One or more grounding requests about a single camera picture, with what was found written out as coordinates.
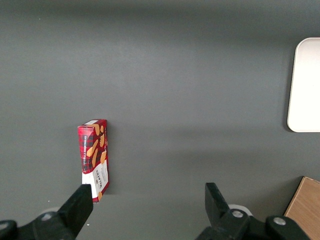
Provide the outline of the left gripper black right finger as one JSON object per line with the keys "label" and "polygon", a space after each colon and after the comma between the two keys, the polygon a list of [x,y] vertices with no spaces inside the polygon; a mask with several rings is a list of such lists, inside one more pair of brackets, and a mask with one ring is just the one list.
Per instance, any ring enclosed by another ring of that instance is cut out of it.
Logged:
{"label": "left gripper black right finger", "polygon": [[271,215],[264,222],[244,210],[230,208],[217,185],[205,184],[205,210],[210,222],[198,240],[308,240],[291,218]]}

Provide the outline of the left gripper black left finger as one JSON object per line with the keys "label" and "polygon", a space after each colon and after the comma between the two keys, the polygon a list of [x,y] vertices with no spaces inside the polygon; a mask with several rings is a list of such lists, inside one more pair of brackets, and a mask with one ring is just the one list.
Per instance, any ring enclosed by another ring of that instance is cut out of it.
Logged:
{"label": "left gripper black left finger", "polygon": [[75,240],[93,211],[92,188],[82,184],[57,211],[47,211],[24,226],[0,222],[2,240]]}

